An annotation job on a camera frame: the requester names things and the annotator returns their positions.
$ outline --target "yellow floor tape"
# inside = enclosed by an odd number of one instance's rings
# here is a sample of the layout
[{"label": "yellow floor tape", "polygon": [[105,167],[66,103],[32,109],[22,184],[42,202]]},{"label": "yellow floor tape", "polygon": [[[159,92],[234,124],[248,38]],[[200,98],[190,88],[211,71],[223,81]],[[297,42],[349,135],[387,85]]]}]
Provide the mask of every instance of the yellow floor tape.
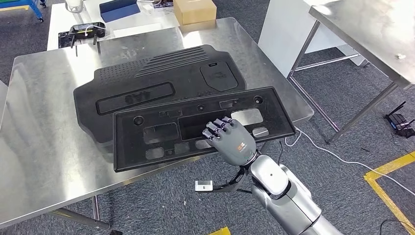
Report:
[{"label": "yellow floor tape", "polygon": [[209,235],[231,235],[231,232],[227,227],[224,227],[222,229],[219,229],[218,231],[211,233]]},{"label": "yellow floor tape", "polygon": [[12,6],[12,7],[8,7],[8,8],[0,8],[0,11],[8,11],[8,10],[16,10],[16,9],[24,9],[24,10],[28,10],[29,6]]},{"label": "yellow floor tape", "polygon": [[[381,167],[378,167],[375,170],[379,173],[386,175],[386,174],[391,173],[394,170],[397,170],[413,162],[415,162],[415,152],[412,152],[396,160],[393,160],[392,162],[387,163]],[[379,179],[380,177],[382,177],[382,175],[379,175],[373,171],[369,171],[368,173],[366,173],[366,175],[364,175],[364,179],[369,183],[369,185],[373,188],[373,190],[377,193],[377,195],[382,199],[382,201],[386,204],[386,206],[389,207],[389,209],[396,216],[396,218],[402,222],[407,223],[409,226],[414,228],[412,223],[402,213],[402,211],[398,208],[398,206],[396,206],[396,204],[392,201],[392,199],[385,193],[385,191],[376,182],[376,180]],[[411,228],[408,228],[408,226],[406,226],[403,223],[402,225],[409,232],[409,234],[415,235],[415,232]]]}]

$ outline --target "stainless steel table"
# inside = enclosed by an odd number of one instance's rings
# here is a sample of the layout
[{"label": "stainless steel table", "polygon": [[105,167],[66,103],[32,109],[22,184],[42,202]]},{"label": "stainless steel table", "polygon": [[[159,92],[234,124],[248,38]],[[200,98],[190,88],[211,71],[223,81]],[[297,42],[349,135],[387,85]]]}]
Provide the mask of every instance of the stainless steel table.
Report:
[{"label": "stainless steel table", "polygon": [[274,86],[295,124],[314,114],[234,18],[19,56],[0,129],[0,227],[53,210],[79,218],[59,208],[198,159],[115,173],[78,126],[72,92],[98,68],[203,44],[231,54],[247,89]]},{"label": "stainless steel table", "polygon": [[[413,0],[340,0],[313,6],[310,9],[309,13],[317,20],[288,76],[336,131],[329,142],[335,141],[347,132],[398,86],[406,90],[415,84],[414,9]],[[298,67],[320,23],[353,47],[392,81],[341,129],[293,77],[295,71],[320,65],[317,63]]]}]

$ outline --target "black plastic panel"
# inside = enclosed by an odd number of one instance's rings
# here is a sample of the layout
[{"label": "black plastic panel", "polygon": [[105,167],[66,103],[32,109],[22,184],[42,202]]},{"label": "black plastic panel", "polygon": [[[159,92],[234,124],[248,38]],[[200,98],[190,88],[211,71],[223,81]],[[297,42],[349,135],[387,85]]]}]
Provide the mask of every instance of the black plastic panel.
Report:
[{"label": "black plastic panel", "polygon": [[98,69],[73,96],[81,128],[111,147],[116,111],[244,89],[229,53],[203,45]]},{"label": "black plastic panel", "polygon": [[202,131],[209,121],[236,113],[241,123],[247,123],[245,128],[250,133],[261,130],[254,137],[256,142],[295,133],[272,87],[120,111],[114,114],[114,170],[125,171],[214,152],[205,142]]}]

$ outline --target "blue cart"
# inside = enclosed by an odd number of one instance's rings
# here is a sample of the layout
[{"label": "blue cart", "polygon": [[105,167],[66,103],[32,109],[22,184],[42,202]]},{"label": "blue cart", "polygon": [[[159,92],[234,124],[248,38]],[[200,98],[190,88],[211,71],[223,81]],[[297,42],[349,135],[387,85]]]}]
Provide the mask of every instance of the blue cart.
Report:
[{"label": "blue cart", "polygon": [[9,8],[9,7],[19,7],[19,6],[30,6],[35,12],[38,20],[43,22],[43,16],[40,10],[38,9],[38,1],[42,7],[46,7],[46,0],[18,0],[18,1],[9,1],[9,2],[0,2],[0,9]]}]

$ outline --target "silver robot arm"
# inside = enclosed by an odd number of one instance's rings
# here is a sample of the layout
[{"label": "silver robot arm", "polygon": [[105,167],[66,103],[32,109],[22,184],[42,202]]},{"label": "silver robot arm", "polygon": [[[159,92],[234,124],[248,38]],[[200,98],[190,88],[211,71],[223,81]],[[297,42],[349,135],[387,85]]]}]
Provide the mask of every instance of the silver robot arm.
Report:
[{"label": "silver robot arm", "polygon": [[227,163],[239,166],[240,171],[222,186],[213,186],[212,181],[196,181],[197,192],[238,191],[243,177],[251,175],[252,194],[288,235],[342,235],[322,216],[322,210],[301,181],[287,167],[261,154],[253,137],[237,120],[225,117],[209,122],[206,127],[203,135],[209,144]]}]

